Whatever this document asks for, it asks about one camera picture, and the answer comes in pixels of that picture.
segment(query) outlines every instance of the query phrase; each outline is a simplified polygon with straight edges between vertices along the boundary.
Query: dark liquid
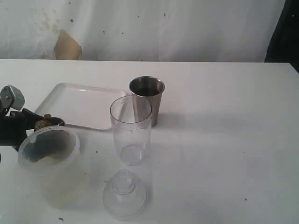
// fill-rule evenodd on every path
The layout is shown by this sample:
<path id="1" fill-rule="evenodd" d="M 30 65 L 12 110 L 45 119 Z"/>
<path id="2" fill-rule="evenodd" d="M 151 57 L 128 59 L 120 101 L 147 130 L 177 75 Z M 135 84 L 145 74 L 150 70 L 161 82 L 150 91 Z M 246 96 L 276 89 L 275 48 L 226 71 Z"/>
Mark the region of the dark liquid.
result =
<path id="1" fill-rule="evenodd" d="M 159 91 L 151 88 L 141 88 L 134 91 L 134 93 L 143 97 L 151 97 L 159 94 Z"/>

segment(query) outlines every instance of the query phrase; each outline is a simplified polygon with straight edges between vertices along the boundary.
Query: metal cup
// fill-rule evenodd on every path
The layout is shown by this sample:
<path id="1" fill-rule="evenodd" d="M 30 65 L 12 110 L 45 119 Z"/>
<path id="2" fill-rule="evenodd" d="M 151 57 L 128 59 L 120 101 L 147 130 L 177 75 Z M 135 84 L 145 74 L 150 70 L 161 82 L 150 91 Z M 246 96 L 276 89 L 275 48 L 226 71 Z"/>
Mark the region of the metal cup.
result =
<path id="1" fill-rule="evenodd" d="M 131 90 L 133 95 L 146 98 L 150 102 L 152 107 L 151 126 L 156 125 L 158 114 L 159 114 L 161 97 L 165 89 L 164 83 L 160 79 L 155 77 L 142 76 L 133 79 L 130 82 L 129 89 Z M 138 102 L 138 100 L 134 103 L 135 111 L 138 111 L 138 108 L 142 108 L 142 107 L 143 105 L 141 105 Z"/>

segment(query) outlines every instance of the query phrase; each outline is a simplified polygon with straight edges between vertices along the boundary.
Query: white tray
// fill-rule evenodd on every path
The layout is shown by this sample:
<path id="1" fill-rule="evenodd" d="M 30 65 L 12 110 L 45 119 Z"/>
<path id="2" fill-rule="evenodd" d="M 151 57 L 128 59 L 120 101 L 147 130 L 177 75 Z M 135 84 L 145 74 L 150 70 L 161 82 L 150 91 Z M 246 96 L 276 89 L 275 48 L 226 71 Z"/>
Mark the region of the white tray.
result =
<path id="1" fill-rule="evenodd" d="M 35 111 L 62 118 L 66 124 L 97 130 L 111 128 L 110 106 L 125 96 L 122 90 L 60 83 Z"/>

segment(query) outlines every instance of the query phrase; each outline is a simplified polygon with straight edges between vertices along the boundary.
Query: white wall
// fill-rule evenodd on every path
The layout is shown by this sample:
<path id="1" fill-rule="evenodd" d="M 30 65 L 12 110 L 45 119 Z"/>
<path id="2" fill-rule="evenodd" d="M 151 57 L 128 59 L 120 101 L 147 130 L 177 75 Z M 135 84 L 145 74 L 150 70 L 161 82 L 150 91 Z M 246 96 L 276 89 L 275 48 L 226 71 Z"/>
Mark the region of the white wall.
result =
<path id="1" fill-rule="evenodd" d="M 83 60 L 261 62 L 284 2 L 0 0 L 0 58 L 54 59 L 65 29 Z"/>

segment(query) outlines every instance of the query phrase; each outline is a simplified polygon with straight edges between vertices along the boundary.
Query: white table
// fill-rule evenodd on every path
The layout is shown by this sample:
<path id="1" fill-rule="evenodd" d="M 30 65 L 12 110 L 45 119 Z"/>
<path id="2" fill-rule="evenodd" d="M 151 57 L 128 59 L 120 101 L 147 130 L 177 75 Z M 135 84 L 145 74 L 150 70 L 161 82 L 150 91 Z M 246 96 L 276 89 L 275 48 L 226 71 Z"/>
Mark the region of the white table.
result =
<path id="1" fill-rule="evenodd" d="M 291 65 L 0 60 L 0 67 L 1 87 L 19 88 L 33 111 L 61 82 L 128 90 L 137 76 L 164 81 L 151 199 L 132 223 L 299 223 L 299 74 Z M 30 189 L 16 152 L 0 153 L 0 223 L 118 223 L 102 202 L 57 210 L 24 195 Z"/>

